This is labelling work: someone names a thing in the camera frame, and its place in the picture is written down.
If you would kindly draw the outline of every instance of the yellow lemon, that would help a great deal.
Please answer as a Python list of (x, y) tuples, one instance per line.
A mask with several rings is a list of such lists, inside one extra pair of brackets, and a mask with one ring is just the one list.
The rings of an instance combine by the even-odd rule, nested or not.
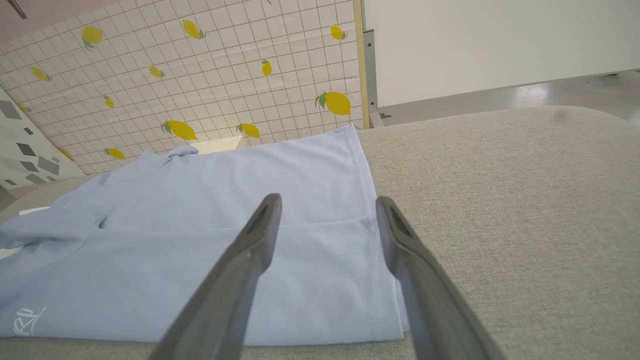
[(113, 109), (113, 100), (111, 100), (110, 97), (108, 96), (104, 96), (104, 103), (107, 104), (107, 106), (109, 106), (109, 108)]
[(265, 76), (271, 75), (271, 64), (267, 61), (267, 59), (262, 59), (262, 73)]
[(102, 34), (102, 30), (95, 26), (85, 26), (82, 30), (82, 41), (84, 42), (84, 47), (89, 51), (93, 51), (90, 47), (95, 47), (94, 45), (102, 41)]
[(160, 70), (158, 70), (158, 68), (157, 68), (157, 67), (155, 67), (155, 66), (150, 66), (150, 67), (149, 67), (149, 72), (150, 72), (153, 76), (155, 76), (155, 77), (157, 77), (157, 78), (161, 78), (161, 77), (163, 77), (163, 76), (164, 76), (164, 71), (160, 71)]
[(182, 20), (182, 27), (184, 28), (184, 32), (192, 38), (205, 38), (207, 33), (204, 33), (202, 30), (198, 30), (198, 26), (190, 20)]
[(162, 129), (163, 133), (165, 131), (170, 134), (173, 132), (175, 136), (178, 136), (179, 138), (183, 138), (185, 140), (197, 139), (196, 132), (193, 131), (191, 126), (187, 125), (185, 122), (182, 122), (182, 121), (176, 121), (176, 120), (165, 121), (164, 124), (160, 126), (160, 128)]
[(258, 128), (253, 124), (240, 124), (236, 126), (236, 129), (241, 133), (244, 132), (245, 134), (247, 134), (247, 136), (250, 136), (252, 138), (260, 137), (260, 131), (258, 131)]
[(69, 160), (71, 160), (71, 161), (75, 161), (75, 160), (74, 160), (74, 157), (73, 157), (73, 156), (71, 156), (71, 154), (69, 154), (69, 152), (68, 152), (68, 151), (66, 151), (65, 149), (62, 149), (61, 147), (57, 147), (57, 146), (56, 146), (56, 149), (57, 149), (58, 151), (62, 152), (66, 157), (68, 157), (68, 158), (69, 158)]
[(31, 109), (22, 104), (18, 104), (18, 109), (22, 110), (23, 113), (28, 113), (29, 111), (31, 111)]
[(51, 81), (51, 77), (49, 75), (45, 74), (44, 71), (35, 66), (31, 67), (31, 72), (36, 76), (36, 78), (42, 81)]
[(120, 150), (118, 150), (118, 149), (112, 149), (112, 148), (110, 148), (110, 147), (109, 147), (109, 148), (107, 148), (107, 149), (104, 149), (104, 151), (103, 151), (103, 152), (104, 152), (104, 154), (106, 154), (106, 155), (111, 155), (111, 156), (113, 156), (113, 157), (114, 157), (114, 158), (116, 158), (116, 159), (124, 160), (124, 159), (126, 159), (126, 158), (127, 158), (127, 157), (126, 157), (126, 156), (124, 156), (124, 154), (122, 154), (122, 152), (121, 152)]
[(324, 92), (316, 97), (316, 106), (318, 103), (324, 109), (326, 103), (329, 110), (336, 115), (349, 115), (351, 113), (351, 101), (344, 94), (339, 92)]
[(331, 36), (333, 36), (337, 40), (344, 40), (347, 38), (347, 33), (346, 31), (340, 29), (340, 26), (334, 25), (331, 27)]

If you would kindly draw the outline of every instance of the geometric pattern wall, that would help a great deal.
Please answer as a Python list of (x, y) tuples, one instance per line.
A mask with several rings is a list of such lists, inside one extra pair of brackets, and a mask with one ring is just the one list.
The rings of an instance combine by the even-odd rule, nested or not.
[(123, 0), (0, 44), (0, 86), (86, 174), (362, 127), (352, 0)]

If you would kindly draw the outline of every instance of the folded cloth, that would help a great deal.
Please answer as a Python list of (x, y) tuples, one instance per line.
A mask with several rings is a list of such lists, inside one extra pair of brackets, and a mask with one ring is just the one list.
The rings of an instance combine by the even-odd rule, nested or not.
[(24, 248), (0, 259), (0, 336), (158, 341), (264, 196), (278, 192), (280, 232), (245, 345), (403, 337), (353, 126), (196, 152), (143, 153), (3, 224), (0, 247)]

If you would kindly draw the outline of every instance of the gray upholstered surface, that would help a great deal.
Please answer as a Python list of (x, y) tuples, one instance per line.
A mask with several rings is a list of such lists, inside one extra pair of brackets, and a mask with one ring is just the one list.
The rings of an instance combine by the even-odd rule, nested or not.
[[(572, 107), (360, 133), (391, 196), (510, 359), (640, 354), (640, 129)], [(0, 340), (28, 359), (144, 359), (149, 344)], [(413, 359), (410, 341), (245, 359)]]

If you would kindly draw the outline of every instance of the metal bracket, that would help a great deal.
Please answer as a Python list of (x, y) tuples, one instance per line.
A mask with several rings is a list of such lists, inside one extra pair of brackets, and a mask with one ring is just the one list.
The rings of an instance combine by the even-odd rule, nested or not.
[(367, 96), (369, 103), (369, 127), (382, 127), (382, 119), (378, 114), (378, 85), (376, 83), (376, 44), (373, 30), (365, 31), (364, 38), (364, 64), (367, 75)]

